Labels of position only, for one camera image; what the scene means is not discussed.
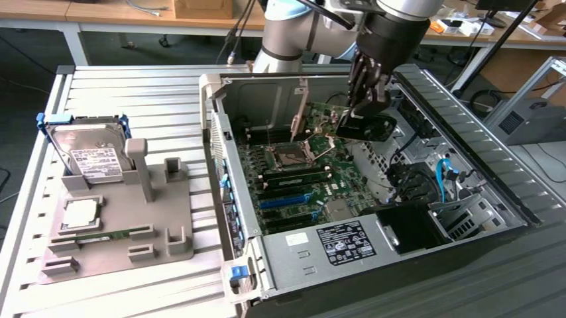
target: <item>blue cable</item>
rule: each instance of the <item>blue cable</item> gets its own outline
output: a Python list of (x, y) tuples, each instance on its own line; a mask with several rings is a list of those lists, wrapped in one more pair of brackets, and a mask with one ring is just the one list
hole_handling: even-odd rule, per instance
[(441, 187), (441, 193), (442, 193), (442, 203), (447, 202), (447, 196), (445, 196), (445, 184), (442, 183), (442, 166), (447, 166), (448, 169), (453, 168), (453, 165), (451, 164), (451, 159), (444, 158), (441, 159), (440, 163), (437, 164), (437, 181), (440, 183)]

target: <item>hard drive label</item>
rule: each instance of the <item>hard drive label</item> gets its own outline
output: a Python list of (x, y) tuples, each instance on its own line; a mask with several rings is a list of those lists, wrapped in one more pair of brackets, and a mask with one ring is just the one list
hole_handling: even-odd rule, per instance
[(114, 148), (71, 150), (71, 155), (87, 180), (122, 175)]

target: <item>robotic arm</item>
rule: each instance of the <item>robotic arm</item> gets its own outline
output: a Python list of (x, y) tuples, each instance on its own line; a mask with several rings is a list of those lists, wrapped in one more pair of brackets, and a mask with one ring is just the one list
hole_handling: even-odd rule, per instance
[(409, 60), (429, 29), (429, 17), (437, 14), (442, 3), (444, 0), (377, 0), (377, 6), (357, 5), (366, 18), (356, 39), (348, 100), (352, 111), (344, 127), (364, 129), (365, 119), (390, 106), (386, 85), (392, 73)]
[[(444, 2), (340, 0), (345, 9), (364, 16), (358, 31), (350, 31), (348, 29), (353, 28), (354, 22), (310, 0), (272, 0), (254, 72), (298, 72), (304, 50), (353, 59), (348, 99), (350, 114), (341, 127), (354, 138), (358, 133), (366, 133), (369, 118), (390, 106), (386, 85), (392, 73), (409, 60), (429, 29), (429, 17), (437, 14)], [(320, 15), (337, 22), (340, 27), (326, 28)]]

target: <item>table leg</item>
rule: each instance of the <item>table leg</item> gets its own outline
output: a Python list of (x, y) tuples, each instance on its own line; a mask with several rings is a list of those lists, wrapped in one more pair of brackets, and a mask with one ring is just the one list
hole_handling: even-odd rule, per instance
[(63, 32), (77, 66), (89, 66), (89, 55), (85, 47), (83, 35), (78, 23), (62, 23), (59, 30)]
[(333, 59), (332, 56), (328, 56), (328, 55), (322, 55), (321, 54), (318, 56), (318, 62), (317, 62), (317, 64), (330, 64), (332, 59)]
[(493, 47), (495, 45), (491, 44), (488, 47), (480, 49), (479, 53), (473, 57), (472, 63), (468, 65), (468, 68), (463, 70), (463, 76), (460, 77), (460, 80), (457, 81), (457, 84), (455, 84), (451, 91), (456, 91), (457, 89), (461, 89), (464, 83), (469, 79), (481, 61), (484, 61), (484, 59), (487, 58), (487, 55)]

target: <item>wooden desk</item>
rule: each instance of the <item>wooden desk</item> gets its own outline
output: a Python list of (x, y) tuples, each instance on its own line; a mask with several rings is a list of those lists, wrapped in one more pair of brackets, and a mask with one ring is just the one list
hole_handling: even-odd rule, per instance
[[(126, 3), (126, 0), (101, 0), (97, 4), (74, 2), (67, 10), (67, 21), (230, 29), (238, 21), (238, 17), (246, 7), (246, 2), (246, 0), (236, 0), (236, 19), (177, 19), (173, 0), (135, 1), (142, 7), (169, 6), (170, 10), (159, 11), (162, 14), (161, 17), (134, 9)], [(265, 24), (264, 11), (257, 3), (246, 29), (264, 30)]]
[[(471, 17), (477, 17), (480, 13), (485, 13), (485, 11), (479, 11), (476, 10), (476, 6), (472, 5), (471, 3), (467, 3), (465, 1), (461, 0), (445, 0), (445, 5), (448, 7), (456, 8), (459, 11), (464, 10), (465, 5), (468, 5), (468, 11), (469, 11), (469, 15)], [(513, 23), (513, 19), (505, 15), (499, 15), (499, 17), (503, 18), (503, 20), (508, 23), (508, 26), (512, 25)], [(503, 37), (505, 31), (508, 28), (496, 28), (496, 31), (492, 35), (485, 36), (481, 35), (479, 36), (479, 39), (476, 40), (477, 43), (483, 44), (483, 43), (493, 43), (497, 42), (497, 40)], [(455, 41), (464, 41), (471, 43), (473, 40), (475, 36), (467, 36), (463, 33), (459, 34), (440, 34), (437, 31), (429, 29), (429, 31), (426, 32), (426, 36), (425, 39), (426, 40), (455, 40)], [(566, 42), (544, 42), (537, 40), (537, 38), (535, 36), (532, 36), (528, 32), (523, 31), (521, 29), (517, 29), (515, 31), (515, 33), (512, 34), (512, 36), (509, 37), (508, 41), (507, 41), (507, 46), (511, 47), (513, 45), (531, 45), (531, 44), (537, 44), (537, 45), (564, 45), (566, 46)]]
[(0, 0), (0, 19), (66, 21), (71, 0)]

